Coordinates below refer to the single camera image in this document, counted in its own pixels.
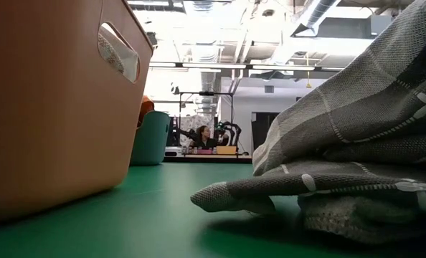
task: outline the table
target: table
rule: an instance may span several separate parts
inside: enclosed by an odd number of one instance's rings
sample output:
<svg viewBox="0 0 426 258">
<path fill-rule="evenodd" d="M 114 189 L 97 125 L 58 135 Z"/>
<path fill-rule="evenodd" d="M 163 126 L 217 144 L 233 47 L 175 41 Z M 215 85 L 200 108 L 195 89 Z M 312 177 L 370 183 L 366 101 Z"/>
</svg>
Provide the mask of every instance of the table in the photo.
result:
<svg viewBox="0 0 426 258">
<path fill-rule="evenodd" d="M 189 200 L 204 186 L 251 172 L 248 164 L 130 168 L 112 191 L 0 225 L 0 257 L 426 257 L 418 253 L 426 252 L 426 240 L 371 248 L 303 231 L 292 197 L 274 199 L 279 215 L 269 218 L 209 214 Z"/>
<path fill-rule="evenodd" d="M 251 164 L 252 156 L 236 155 L 212 155 L 212 154 L 188 154 L 182 157 L 165 157 L 164 162 L 188 162 L 188 163 L 242 163 Z"/>
</svg>

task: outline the orange object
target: orange object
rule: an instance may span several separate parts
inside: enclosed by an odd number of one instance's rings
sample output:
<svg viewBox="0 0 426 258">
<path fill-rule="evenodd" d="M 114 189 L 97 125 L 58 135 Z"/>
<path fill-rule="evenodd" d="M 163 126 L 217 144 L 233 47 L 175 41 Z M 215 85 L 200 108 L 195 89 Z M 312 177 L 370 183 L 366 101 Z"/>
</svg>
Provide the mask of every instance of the orange object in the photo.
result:
<svg viewBox="0 0 426 258">
<path fill-rule="evenodd" d="M 151 111 L 154 111 L 154 102 L 152 102 L 149 97 L 144 95 L 143 100 L 141 102 L 140 115 L 138 116 L 139 127 L 141 126 L 141 124 L 143 124 L 144 116 Z"/>
<path fill-rule="evenodd" d="M 100 56 L 104 22 L 138 53 L 135 83 Z M 123 180 L 151 55 L 124 0 L 0 1 L 0 220 Z"/>
<path fill-rule="evenodd" d="M 217 146 L 217 153 L 222 155 L 235 155 L 237 147 L 235 146 Z"/>
</svg>

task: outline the white wall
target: white wall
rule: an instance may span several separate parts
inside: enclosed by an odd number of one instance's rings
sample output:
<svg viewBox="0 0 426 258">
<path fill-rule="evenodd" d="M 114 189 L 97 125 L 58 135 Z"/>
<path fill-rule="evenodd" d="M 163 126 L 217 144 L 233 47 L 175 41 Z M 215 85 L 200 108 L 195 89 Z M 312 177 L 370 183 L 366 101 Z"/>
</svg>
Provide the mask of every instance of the white wall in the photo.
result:
<svg viewBox="0 0 426 258">
<path fill-rule="evenodd" d="M 291 98 L 256 98 L 256 97 L 234 97 L 234 123 L 242 129 L 239 144 L 240 152 L 252 153 L 252 131 L 251 113 L 253 112 L 282 112 L 295 103 L 295 97 Z M 231 107 L 221 99 L 220 120 L 230 121 Z"/>
</svg>

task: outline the fluorescent light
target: fluorescent light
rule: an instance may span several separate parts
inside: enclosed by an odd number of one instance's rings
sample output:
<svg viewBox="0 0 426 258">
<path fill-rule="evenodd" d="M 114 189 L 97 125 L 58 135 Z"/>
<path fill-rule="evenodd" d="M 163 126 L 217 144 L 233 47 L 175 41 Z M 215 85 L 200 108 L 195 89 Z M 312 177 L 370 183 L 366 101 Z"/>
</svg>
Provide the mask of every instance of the fluorescent light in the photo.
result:
<svg viewBox="0 0 426 258">
<path fill-rule="evenodd" d="M 215 64 L 215 63 L 183 63 L 183 67 L 188 68 L 216 68 L 216 69 L 244 69 L 245 64 Z"/>
<path fill-rule="evenodd" d="M 170 71 L 170 72 L 188 72 L 188 68 L 178 68 L 178 67 L 149 67 L 150 71 Z"/>
<path fill-rule="evenodd" d="M 353 6 L 336 6 L 336 8 L 331 8 L 326 13 L 327 18 L 348 18 L 348 19 L 366 19 L 371 15 L 374 15 L 372 12 L 376 11 L 376 7 L 353 7 Z"/>
<path fill-rule="evenodd" d="M 149 62 L 149 67 L 175 67 L 175 63 L 169 62 Z"/>
<path fill-rule="evenodd" d="M 209 68 L 189 68 L 189 71 L 194 70 L 197 72 L 221 72 L 221 69 L 209 69 Z"/>
<path fill-rule="evenodd" d="M 321 68 L 321 71 L 336 71 L 336 72 L 339 72 L 339 71 L 342 71 L 343 70 L 343 68 L 340 68 L 340 67 L 322 67 Z"/>
<path fill-rule="evenodd" d="M 321 60 L 321 58 L 290 57 L 290 60 L 309 60 L 309 61 L 320 61 L 320 60 Z"/>
<path fill-rule="evenodd" d="M 146 6 L 168 6 L 168 2 L 163 1 L 127 1 L 128 4 L 146 5 Z"/>
<path fill-rule="evenodd" d="M 279 44 L 277 42 L 255 42 L 253 46 L 256 47 L 276 47 Z"/>
<path fill-rule="evenodd" d="M 282 71 L 314 71 L 315 67 L 295 65 L 253 65 L 256 70 L 282 70 Z"/>
</svg>

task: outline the dark hair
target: dark hair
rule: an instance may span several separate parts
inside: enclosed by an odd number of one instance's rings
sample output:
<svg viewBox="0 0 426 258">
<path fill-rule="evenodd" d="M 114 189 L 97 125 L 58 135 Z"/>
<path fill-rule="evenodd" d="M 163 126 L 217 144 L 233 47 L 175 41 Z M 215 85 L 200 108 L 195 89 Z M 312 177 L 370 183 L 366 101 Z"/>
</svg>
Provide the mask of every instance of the dark hair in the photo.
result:
<svg viewBox="0 0 426 258">
<path fill-rule="evenodd" d="M 205 131 L 205 128 L 207 128 L 206 125 L 203 125 L 203 126 L 197 128 L 196 133 L 197 133 L 197 137 L 199 137 L 199 139 L 197 139 L 199 142 L 202 141 L 202 133 Z"/>
</svg>

